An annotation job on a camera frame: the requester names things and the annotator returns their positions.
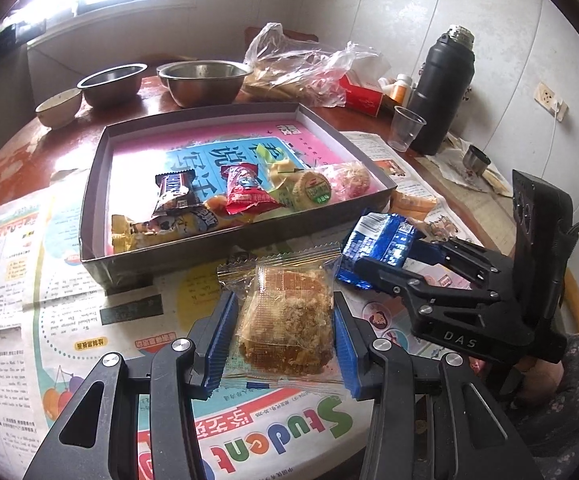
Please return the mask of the blue cookie packet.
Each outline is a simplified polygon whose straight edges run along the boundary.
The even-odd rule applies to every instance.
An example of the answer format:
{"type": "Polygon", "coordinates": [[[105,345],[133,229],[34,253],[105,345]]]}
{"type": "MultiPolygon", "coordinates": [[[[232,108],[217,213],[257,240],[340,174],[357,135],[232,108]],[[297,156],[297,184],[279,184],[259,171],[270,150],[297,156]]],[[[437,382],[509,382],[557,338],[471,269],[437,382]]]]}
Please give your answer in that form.
{"type": "Polygon", "coordinates": [[[368,212],[355,224],[341,251],[336,274],[338,281],[370,290],[370,282],[355,272],[355,263],[364,257],[401,268],[416,240],[417,229],[400,214],[368,212]]]}

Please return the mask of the clear crispy rice cake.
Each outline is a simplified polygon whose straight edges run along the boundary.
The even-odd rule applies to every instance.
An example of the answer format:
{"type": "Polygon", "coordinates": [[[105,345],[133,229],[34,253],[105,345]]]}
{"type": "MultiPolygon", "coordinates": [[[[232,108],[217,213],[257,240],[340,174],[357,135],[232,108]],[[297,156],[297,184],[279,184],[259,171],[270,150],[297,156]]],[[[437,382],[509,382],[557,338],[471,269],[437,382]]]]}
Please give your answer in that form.
{"type": "Polygon", "coordinates": [[[333,389],[334,286],[340,248],[329,243],[223,264],[218,282],[239,316],[222,381],[247,388],[333,389]]]}

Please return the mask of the red snack packet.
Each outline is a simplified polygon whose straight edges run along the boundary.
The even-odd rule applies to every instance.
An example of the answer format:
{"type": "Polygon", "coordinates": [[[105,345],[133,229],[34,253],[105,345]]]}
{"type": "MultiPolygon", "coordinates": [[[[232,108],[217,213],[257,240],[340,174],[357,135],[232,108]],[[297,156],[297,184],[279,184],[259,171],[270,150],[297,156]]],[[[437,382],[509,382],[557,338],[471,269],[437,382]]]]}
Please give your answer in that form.
{"type": "Polygon", "coordinates": [[[227,181],[228,214],[264,214],[280,208],[275,200],[258,181],[258,166],[251,162],[222,166],[221,176],[227,181]]]}

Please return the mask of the dark chocolate bar packet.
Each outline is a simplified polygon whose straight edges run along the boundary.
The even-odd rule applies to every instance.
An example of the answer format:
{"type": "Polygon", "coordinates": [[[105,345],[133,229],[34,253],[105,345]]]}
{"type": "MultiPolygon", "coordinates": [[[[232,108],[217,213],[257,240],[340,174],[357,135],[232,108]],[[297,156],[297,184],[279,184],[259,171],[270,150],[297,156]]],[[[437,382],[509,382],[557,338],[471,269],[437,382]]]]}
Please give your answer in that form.
{"type": "Polygon", "coordinates": [[[158,197],[153,216],[172,216],[188,209],[201,207],[202,201],[193,188],[194,179],[193,168],[156,174],[155,184],[158,188],[158,197]]]}

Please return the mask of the green round cracker packet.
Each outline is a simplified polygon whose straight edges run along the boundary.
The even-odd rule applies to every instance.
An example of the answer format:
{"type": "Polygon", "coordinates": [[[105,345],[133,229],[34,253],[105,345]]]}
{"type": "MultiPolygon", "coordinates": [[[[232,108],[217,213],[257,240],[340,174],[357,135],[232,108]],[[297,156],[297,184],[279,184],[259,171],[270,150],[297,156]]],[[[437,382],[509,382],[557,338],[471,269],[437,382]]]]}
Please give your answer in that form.
{"type": "Polygon", "coordinates": [[[297,210],[308,210],[325,206],[332,198],[329,180],[315,171],[303,171],[296,180],[291,197],[297,210]]]}

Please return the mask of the green mung bean cake packet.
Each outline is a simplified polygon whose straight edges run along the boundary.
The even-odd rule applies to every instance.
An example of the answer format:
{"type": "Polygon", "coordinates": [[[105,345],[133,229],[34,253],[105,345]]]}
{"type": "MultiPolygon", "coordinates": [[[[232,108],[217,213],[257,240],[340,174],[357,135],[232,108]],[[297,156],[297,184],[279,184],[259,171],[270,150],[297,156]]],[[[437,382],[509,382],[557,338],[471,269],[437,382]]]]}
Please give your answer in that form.
{"type": "Polygon", "coordinates": [[[291,210],[301,211],[310,208],[306,193],[309,172],[299,169],[284,152],[281,152],[283,155],[281,159],[274,159],[271,151],[261,143],[257,145],[256,153],[269,181],[268,193],[278,203],[291,210]]]}

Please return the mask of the orange long wafer packet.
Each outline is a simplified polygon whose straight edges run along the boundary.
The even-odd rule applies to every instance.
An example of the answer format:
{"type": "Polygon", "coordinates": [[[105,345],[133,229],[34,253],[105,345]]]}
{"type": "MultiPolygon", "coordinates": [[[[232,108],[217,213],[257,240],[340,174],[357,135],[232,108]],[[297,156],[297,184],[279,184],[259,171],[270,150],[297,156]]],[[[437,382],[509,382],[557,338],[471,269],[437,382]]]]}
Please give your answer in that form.
{"type": "Polygon", "coordinates": [[[413,196],[395,190],[391,193],[389,212],[416,221],[424,221],[437,204],[434,196],[413,196]]]}

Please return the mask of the steel thermos lid cup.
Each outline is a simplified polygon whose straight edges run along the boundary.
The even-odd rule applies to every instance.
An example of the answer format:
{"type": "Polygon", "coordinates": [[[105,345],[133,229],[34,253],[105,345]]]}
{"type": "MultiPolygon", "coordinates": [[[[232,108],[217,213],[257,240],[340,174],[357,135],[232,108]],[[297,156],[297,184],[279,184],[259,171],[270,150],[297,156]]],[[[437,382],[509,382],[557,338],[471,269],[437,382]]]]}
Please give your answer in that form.
{"type": "Polygon", "coordinates": [[[469,144],[463,155],[463,166],[477,177],[481,177],[491,164],[491,159],[474,144],[469,144]]]}

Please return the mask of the crumpled white paper napkin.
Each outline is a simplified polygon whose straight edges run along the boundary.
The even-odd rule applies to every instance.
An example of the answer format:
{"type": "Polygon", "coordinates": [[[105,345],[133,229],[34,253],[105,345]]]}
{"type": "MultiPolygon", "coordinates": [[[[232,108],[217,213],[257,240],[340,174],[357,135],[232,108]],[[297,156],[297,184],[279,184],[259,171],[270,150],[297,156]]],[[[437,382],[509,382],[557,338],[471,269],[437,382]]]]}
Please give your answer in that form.
{"type": "Polygon", "coordinates": [[[475,144],[447,133],[435,155],[427,155],[446,180],[472,191],[511,198],[512,187],[475,144]]]}

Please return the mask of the yellow cartoon snack packet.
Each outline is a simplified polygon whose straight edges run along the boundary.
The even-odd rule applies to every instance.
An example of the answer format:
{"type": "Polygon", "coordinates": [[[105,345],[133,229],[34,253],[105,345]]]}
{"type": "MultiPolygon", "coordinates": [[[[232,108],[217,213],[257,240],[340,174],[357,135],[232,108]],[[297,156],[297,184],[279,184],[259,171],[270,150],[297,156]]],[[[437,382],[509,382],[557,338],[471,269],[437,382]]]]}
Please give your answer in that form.
{"type": "Polygon", "coordinates": [[[216,195],[201,205],[172,214],[160,214],[148,221],[132,221],[121,214],[113,214],[114,253],[132,252],[253,221],[251,214],[228,214],[226,206],[227,196],[216,195]]]}

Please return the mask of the pink round pastry in wrapper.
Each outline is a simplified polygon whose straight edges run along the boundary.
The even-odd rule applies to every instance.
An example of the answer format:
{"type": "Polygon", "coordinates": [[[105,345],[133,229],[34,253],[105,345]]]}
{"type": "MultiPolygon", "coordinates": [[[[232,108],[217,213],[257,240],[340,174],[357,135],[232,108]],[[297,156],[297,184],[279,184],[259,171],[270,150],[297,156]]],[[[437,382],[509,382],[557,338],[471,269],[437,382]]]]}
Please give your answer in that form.
{"type": "Polygon", "coordinates": [[[367,194],[372,179],[367,167],[361,162],[340,162],[339,164],[324,165],[315,168],[329,181],[332,197],[331,203],[337,204],[353,200],[367,194]]]}

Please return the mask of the grey shallow cardboard box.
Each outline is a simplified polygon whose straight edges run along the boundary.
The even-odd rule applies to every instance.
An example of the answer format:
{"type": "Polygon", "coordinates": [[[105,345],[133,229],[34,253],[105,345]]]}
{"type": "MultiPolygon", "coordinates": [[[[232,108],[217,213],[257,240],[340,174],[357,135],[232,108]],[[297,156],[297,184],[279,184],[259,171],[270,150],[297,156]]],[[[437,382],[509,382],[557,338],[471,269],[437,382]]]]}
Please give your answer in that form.
{"type": "Polygon", "coordinates": [[[383,209],[395,188],[395,182],[343,133],[298,103],[198,107],[119,122],[103,130],[92,162],[81,209],[81,262],[104,289],[130,288],[157,274],[217,260],[234,246],[259,248],[355,220],[363,211],[383,209]],[[370,190],[347,202],[329,201],[301,211],[280,207],[242,226],[114,253],[112,215],[139,222],[152,219],[156,174],[193,168],[193,188],[204,203],[227,194],[222,166],[251,162],[268,190],[256,153],[259,143],[276,160],[284,152],[299,169],[361,162],[370,172],[370,190]]]}

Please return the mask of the clear plastic cup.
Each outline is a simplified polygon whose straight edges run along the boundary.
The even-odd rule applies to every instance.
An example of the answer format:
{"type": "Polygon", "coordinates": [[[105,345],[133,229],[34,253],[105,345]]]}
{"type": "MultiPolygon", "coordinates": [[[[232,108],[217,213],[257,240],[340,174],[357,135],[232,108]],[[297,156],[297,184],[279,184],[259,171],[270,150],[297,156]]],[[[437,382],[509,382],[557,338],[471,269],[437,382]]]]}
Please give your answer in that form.
{"type": "Polygon", "coordinates": [[[426,124],[427,121],[419,114],[407,107],[396,105],[393,108],[393,120],[387,143],[393,150],[404,153],[426,124]]]}

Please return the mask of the student newspaper sheet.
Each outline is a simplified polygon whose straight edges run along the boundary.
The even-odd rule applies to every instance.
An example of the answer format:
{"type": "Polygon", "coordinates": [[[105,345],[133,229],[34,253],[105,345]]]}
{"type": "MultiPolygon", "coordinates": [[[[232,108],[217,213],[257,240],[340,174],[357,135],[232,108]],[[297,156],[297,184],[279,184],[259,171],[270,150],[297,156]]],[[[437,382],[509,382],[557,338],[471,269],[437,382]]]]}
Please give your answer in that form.
{"type": "Polygon", "coordinates": [[[379,396],[357,389],[362,294],[337,275],[356,240],[419,269],[417,228],[473,232],[375,134],[347,158],[296,159],[350,203],[360,174],[391,193],[339,228],[240,260],[107,292],[84,266],[88,174],[0,207],[0,477],[312,479],[367,444],[379,396]]]}

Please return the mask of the orange pill bottle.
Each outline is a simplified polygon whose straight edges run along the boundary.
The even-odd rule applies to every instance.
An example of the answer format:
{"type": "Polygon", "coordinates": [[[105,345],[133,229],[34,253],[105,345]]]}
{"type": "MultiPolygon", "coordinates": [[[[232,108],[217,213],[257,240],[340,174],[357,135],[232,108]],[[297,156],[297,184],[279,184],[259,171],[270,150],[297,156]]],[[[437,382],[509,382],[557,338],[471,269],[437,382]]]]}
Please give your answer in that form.
{"type": "Polygon", "coordinates": [[[407,106],[412,92],[412,78],[407,74],[399,74],[393,88],[390,90],[390,99],[399,106],[407,106]]]}

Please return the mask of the red tissue box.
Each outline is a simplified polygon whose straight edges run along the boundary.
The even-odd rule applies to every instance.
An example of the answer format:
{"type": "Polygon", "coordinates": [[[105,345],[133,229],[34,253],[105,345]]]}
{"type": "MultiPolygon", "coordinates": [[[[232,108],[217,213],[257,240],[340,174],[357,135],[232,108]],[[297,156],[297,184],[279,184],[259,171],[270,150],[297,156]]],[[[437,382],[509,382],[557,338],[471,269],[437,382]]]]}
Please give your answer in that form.
{"type": "Polygon", "coordinates": [[[355,112],[377,117],[381,110],[393,112],[397,103],[386,96],[381,89],[365,88],[354,84],[348,75],[344,75],[339,80],[340,87],[345,92],[345,108],[355,112]]]}

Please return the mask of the black thermos flask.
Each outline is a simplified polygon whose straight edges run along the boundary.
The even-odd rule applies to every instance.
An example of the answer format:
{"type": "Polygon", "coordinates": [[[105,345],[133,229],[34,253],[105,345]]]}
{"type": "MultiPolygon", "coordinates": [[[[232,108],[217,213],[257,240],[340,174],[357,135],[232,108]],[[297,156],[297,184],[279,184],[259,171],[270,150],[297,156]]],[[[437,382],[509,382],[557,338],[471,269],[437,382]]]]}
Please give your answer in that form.
{"type": "Polygon", "coordinates": [[[421,155],[435,155],[475,74],[474,35],[452,25],[429,48],[409,110],[426,124],[411,143],[421,155]]]}

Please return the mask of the white pill bottle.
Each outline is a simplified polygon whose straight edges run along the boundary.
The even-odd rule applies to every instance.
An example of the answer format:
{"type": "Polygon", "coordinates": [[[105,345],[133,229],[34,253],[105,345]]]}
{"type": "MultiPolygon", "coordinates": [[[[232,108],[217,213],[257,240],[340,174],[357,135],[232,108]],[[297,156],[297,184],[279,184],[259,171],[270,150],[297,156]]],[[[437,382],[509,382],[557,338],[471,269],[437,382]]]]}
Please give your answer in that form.
{"type": "Polygon", "coordinates": [[[383,93],[388,94],[393,88],[393,84],[395,83],[395,79],[389,77],[381,77],[378,79],[378,84],[381,87],[383,93]]]}

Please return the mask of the large steel bowl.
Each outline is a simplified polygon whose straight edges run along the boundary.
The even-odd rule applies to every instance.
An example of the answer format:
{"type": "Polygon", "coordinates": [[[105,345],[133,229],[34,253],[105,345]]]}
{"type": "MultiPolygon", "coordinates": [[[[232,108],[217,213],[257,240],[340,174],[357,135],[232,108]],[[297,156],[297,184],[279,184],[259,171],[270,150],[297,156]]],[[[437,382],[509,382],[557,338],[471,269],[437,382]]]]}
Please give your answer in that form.
{"type": "Polygon", "coordinates": [[[232,61],[184,61],[157,68],[171,99],[182,108],[231,104],[253,69],[232,61]]]}

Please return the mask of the clear plastic bag with food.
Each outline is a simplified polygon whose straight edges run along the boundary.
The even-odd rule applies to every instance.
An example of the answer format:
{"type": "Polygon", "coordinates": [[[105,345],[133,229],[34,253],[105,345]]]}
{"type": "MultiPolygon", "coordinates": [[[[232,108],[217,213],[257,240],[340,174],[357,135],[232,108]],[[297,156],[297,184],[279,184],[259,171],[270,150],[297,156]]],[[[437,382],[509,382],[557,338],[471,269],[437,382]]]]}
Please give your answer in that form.
{"type": "Polygon", "coordinates": [[[285,32],[280,23],[246,29],[244,63],[253,69],[243,89],[262,100],[298,101],[307,106],[344,107],[339,80],[348,75],[365,88],[381,89],[378,79],[390,65],[381,52],[348,42],[336,50],[314,36],[285,32]]]}

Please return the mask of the small steel bowl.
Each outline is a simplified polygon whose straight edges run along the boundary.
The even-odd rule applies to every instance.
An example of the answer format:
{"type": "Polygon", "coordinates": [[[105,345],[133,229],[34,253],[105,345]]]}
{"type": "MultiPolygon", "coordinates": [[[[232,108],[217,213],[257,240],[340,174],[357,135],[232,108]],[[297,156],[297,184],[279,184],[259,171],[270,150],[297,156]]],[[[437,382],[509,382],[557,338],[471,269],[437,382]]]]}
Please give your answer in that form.
{"type": "Polygon", "coordinates": [[[131,101],[141,88],[148,66],[130,63],[100,70],[78,82],[86,102],[96,110],[104,110],[131,101]]]}

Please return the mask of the small white ceramic bowl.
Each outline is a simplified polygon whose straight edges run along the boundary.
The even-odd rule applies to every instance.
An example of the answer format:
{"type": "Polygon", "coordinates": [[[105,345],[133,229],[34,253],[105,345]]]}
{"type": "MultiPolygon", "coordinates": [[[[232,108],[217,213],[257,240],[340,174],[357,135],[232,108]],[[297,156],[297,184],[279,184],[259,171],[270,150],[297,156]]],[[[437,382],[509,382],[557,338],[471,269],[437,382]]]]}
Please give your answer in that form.
{"type": "Polygon", "coordinates": [[[63,128],[76,118],[81,101],[81,90],[71,88],[43,101],[36,107],[35,113],[45,127],[63,128]]]}

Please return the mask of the white wall socket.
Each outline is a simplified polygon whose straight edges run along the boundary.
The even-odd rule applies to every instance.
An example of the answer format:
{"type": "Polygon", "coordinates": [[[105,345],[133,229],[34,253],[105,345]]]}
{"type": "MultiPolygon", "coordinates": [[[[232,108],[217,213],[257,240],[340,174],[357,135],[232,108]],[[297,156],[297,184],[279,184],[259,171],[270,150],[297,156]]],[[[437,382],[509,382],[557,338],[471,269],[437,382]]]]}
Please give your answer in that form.
{"type": "Polygon", "coordinates": [[[535,101],[547,112],[549,112],[557,122],[562,122],[568,112],[568,105],[560,99],[546,84],[539,82],[535,92],[535,101]]]}

